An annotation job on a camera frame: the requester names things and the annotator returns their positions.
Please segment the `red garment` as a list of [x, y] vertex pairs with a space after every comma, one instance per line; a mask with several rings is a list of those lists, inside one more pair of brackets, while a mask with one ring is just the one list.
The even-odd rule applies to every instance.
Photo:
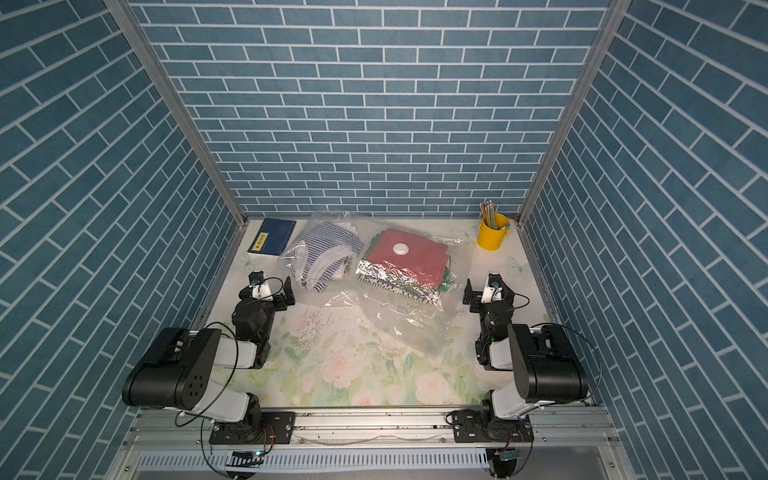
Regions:
[[448, 265], [448, 246], [419, 234], [397, 229], [384, 230], [366, 260], [393, 268], [420, 285], [436, 289]]

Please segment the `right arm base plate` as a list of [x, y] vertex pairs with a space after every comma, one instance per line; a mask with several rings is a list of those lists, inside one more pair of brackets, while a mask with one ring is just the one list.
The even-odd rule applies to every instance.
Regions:
[[480, 410], [460, 409], [444, 416], [457, 443], [530, 443], [534, 434], [530, 422], [502, 420]]

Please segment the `yellow pencil cup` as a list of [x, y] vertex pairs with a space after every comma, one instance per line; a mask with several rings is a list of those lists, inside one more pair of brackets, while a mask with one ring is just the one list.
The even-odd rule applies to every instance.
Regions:
[[483, 220], [478, 229], [478, 246], [486, 251], [498, 250], [510, 232], [510, 226], [510, 220], [499, 213]]

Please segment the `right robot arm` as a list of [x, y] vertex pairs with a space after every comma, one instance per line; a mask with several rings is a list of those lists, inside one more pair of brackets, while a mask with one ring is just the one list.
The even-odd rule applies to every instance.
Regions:
[[462, 303], [479, 315], [478, 363], [489, 371], [513, 374], [511, 383], [490, 390], [483, 401], [488, 421], [518, 421], [543, 407], [583, 401], [590, 393], [564, 327], [513, 321], [519, 296], [496, 273], [488, 275], [483, 289], [468, 283], [463, 293]]

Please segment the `bright green garment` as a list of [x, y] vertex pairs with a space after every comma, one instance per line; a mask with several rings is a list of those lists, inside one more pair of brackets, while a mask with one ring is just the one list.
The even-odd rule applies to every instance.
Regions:
[[451, 268], [447, 266], [444, 270], [444, 275], [441, 284], [437, 288], [440, 294], [447, 293], [454, 289], [456, 283], [456, 276], [453, 274]]

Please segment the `clear bag with striped clothes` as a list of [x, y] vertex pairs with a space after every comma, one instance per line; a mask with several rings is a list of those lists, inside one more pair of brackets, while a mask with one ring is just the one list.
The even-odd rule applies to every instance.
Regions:
[[341, 282], [361, 257], [363, 220], [349, 212], [315, 212], [280, 260], [291, 281], [306, 293], [323, 293]]

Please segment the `dark blue book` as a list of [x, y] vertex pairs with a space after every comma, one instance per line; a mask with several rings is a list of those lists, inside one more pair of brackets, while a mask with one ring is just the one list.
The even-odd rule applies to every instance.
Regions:
[[281, 256], [288, 246], [295, 226], [295, 220], [265, 218], [247, 252]]

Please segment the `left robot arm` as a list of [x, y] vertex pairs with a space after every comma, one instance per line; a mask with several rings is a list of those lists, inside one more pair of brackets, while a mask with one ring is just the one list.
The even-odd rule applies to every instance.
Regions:
[[263, 367], [275, 315], [293, 306], [295, 296], [288, 277], [276, 278], [276, 288], [262, 271], [250, 273], [248, 280], [230, 323], [216, 321], [197, 331], [163, 329], [128, 375], [123, 402], [205, 417], [221, 429], [261, 432], [265, 421], [258, 398], [212, 380], [211, 374], [216, 367], [232, 374]]

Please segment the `coloured pencils bundle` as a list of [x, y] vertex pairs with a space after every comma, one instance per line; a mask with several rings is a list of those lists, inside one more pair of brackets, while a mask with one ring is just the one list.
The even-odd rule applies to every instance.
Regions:
[[497, 230], [496, 221], [496, 206], [490, 199], [486, 199], [481, 203], [481, 213], [484, 224], [492, 230]]

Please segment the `aluminium rail frame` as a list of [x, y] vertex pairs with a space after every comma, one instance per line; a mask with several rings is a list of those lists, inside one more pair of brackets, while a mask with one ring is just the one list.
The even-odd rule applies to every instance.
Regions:
[[177, 427], [139, 415], [111, 479], [629, 479], [633, 472], [602, 407], [526, 415], [530, 443], [457, 443], [444, 416], [477, 407], [296, 408], [289, 444], [211, 445], [214, 425]]

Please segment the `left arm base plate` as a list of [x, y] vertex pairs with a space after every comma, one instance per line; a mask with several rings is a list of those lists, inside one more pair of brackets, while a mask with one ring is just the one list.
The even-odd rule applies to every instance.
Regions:
[[211, 445], [256, 445], [265, 447], [289, 444], [296, 413], [292, 411], [262, 411], [256, 423], [216, 422], [209, 437]]

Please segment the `clear vacuum bag with valve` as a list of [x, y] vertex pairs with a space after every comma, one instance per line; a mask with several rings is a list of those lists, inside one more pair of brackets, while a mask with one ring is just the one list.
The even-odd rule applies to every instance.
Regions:
[[[366, 246], [352, 265], [346, 287], [352, 292], [365, 317], [377, 328], [427, 355], [436, 355], [448, 338], [454, 310], [462, 298], [469, 276], [475, 243], [447, 230], [433, 232], [393, 222], [362, 218]], [[448, 246], [448, 265], [456, 276], [454, 289], [440, 294], [420, 285], [393, 268], [366, 260], [384, 230], [415, 233]]]

